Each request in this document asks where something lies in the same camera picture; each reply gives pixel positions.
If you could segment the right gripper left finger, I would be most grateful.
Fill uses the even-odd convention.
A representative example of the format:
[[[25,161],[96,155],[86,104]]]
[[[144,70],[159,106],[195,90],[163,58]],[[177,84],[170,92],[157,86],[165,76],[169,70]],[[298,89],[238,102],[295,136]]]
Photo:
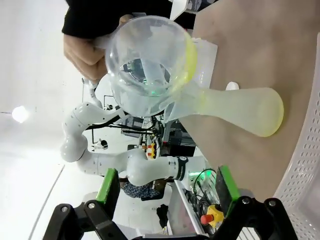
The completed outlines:
[[[67,203],[57,205],[47,225],[45,240],[80,240],[84,233],[95,232],[100,240],[139,240],[137,231],[120,228],[113,222],[120,182],[118,171],[109,168],[95,199],[78,207]]]

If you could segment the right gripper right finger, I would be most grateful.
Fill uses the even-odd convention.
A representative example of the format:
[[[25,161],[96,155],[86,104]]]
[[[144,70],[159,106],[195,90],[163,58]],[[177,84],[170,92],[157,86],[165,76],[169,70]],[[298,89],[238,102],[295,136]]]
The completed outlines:
[[[236,240],[243,228],[252,228],[260,240],[296,240],[298,237],[282,202],[268,198],[259,202],[241,196],[226,165],[216,171],[216,192],[224,215],[217,240]]]

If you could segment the person's right hand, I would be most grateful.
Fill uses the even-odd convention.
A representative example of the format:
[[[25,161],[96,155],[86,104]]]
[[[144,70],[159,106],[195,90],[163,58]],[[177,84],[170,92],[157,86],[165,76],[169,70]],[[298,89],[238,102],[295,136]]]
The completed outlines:
[[[69,7],[62,27],[64,56],[85,78],[98,83],[108,70],[105,52],[94,39],[111,34],[133,17],[130,10],[103,13]]]

